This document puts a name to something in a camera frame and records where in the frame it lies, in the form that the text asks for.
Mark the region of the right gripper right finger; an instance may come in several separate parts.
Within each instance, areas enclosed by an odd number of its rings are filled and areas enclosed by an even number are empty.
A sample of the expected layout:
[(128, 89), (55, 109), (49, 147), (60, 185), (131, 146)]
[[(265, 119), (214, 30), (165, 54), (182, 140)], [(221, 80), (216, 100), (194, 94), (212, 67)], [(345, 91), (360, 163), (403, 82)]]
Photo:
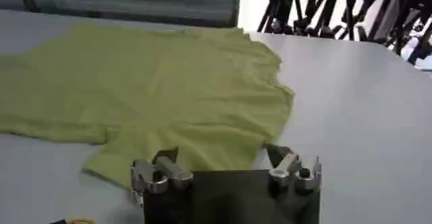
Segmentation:
[(321, 161), (316, 157), (304, 164), (300, 155), (287, 146), (266, 144), (272, 168), (268, 170), (269, 183), (278, 190), (294, 184), (298, 194), (311, 194), (321, 190)]

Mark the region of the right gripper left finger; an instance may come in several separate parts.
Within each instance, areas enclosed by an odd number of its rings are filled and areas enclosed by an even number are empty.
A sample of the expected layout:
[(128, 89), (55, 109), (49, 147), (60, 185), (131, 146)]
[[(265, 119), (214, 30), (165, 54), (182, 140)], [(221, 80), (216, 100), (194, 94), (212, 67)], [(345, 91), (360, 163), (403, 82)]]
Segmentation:
[(130, 191), (132, 200), (144, 205), (144, 194), (164, 194), (169, 185), (176, 190), (187, 190), (193, 183), (194, 175), (182, 169), (176, 162), (178, 147), (159, 150), (150, 160), (135, 159), (130, 165)]

